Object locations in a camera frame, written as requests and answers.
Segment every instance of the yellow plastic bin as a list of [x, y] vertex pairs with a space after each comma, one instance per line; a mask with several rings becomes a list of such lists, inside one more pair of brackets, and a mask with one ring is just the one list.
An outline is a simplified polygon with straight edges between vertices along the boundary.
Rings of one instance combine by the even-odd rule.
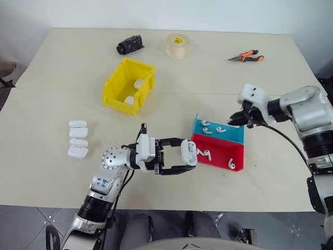
[[[135, 116], [154, 87], [155, 70], [154, 66], [125, 57], [104, 83], [102, 103]], [[137, 79], [143, 80], [139, 89], [134, 87]], [[134, 97], [133, 105], [124, 103], [128, 96]]]

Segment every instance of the gray floor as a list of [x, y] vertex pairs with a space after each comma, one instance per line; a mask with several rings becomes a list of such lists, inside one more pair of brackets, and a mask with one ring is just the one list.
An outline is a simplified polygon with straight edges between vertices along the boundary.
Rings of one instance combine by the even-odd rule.
[[[45, 227], [53, 224], [62, 240], [76, 211], [0, 205], [0, 249], [45, 250]], [[118, 210], [119, 223], [108, 231], [105, 249], [118, 249], [127, 222], [139, 212], [152, 216], [155, 240], [183, 235], [185, 211]], [[217, 212], [206, 213], [216, 218]], [[320, 250], [323, 220], [324, 216], [315, 212], [226, 212], [218, 228], [227, 240], [234, 230], [255, 229], [257, 246], [269, 250]]]

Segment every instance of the gray pants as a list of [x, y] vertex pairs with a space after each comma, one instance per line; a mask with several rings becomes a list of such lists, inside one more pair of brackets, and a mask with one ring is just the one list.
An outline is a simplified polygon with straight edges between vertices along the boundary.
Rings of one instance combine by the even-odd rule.
[[[212, 218], [198, 211], [186, 214], [186, 235], [194, 237], [221, 238]], [[146, 214], [138, 214], [127, 224], [120, 250], [132, 250], [153, 240], [151, 218]]]

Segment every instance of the tape roll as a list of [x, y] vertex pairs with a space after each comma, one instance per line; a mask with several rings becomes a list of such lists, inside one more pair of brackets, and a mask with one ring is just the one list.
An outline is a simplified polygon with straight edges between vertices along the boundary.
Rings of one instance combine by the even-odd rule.
[[166, 54], [171, 58], [182, 59], [188, 53], [189, 38], [183, 34], [169, 35], [166, 44]]

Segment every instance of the white earbud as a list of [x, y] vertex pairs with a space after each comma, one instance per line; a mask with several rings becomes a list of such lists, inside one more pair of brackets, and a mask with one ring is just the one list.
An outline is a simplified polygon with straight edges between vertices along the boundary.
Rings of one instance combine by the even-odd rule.
[[205, 120], [201, 120], [201, 125], [203, 125], [203, 126], [209, 126], [210, 123], [206, 122]]
[[197, 148], [197, 155], [198, 155], [198, 154], [204, 156], [203, 152], [202, 152], [200, 149]]
[[224, 132], [227, 132], [226, 129], [222, 129], [221, 127], [217, 127], [217, 128], [216, 128], [216, 131], [217, 131], [217, 133], [224, 133]]
[[229, 160], [229, 163], [228, 163], [228, 166], [231, 168], [231, 169], [235, 169], [236, 168], [236, 164], [232, 163], [233, 162], [233, 159], [231, 158]]
[[205, 151], [203, 151], [203, 154], [204, 154], [205, 156], [208, 156], [208, 160], [209, 160], [209, 161], [212, 160], [212, 156], [210, 155], [210, 151], [209, 151], [209, 150], [205, 150]]
[[213, 133], [211, 131], [208, 131], [208, 128], [203, 128], [202, 131], [203, 131], [204, 134], [212, 134]]

